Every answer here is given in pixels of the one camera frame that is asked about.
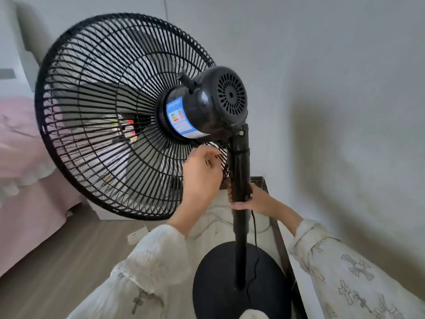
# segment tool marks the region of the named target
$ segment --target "person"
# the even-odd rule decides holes
[[[183,165],[182,203],[167,224],[146,235],[68,319],[159,319],[164,316],[167,287],[183,282],[191,274],[185,239],[219,191],[222,180],[219,154],[212,146],[192,150]],[[303,220],[293,209],[260,188],[253,185],[251,200],[234,202],[231,206],[274,217],[289,229],[294,235],[291,253],[311,275],[326,319],[425,318],[423,301],[322,225]],[[248,310],[241,318],[267,317]]]

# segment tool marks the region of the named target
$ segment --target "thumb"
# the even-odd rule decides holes
[[[232,202],[230,206],[236,210],[251,209],[250,202]]]

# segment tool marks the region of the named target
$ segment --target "blue sticker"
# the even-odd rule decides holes
[[[202,133],[194,128],[186,117],[181,97],[167,104],[168,120],[178,134],[188,139],[196,139],[209,134]]]

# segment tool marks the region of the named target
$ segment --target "white power outlet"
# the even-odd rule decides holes
[[[136,230],[134,233],[127,235],[127,243],[129,245],[137,244],[144,236],[146,236],[149,233],[146,226],[142,227],[139,230]]]

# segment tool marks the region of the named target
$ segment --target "black cable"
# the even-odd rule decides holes
[[[251,211],[251,215],[252,215],[252,220],[254,222],[254,240],[255,240],[255,247],[257,248],[257,261],[254,264],[254,277],[250,279],[250,281],[247,284],[247,296],[248,296],[249,303],[251,303],[251,297],[249,296],[249,287],[251,286],[251,283],[253,283],[253,281],[257,279],[257,264],[260,261],[260,251],[258,250],[258,245],[257,245],[257,224],[255,223],[255,216],[253,211]]]

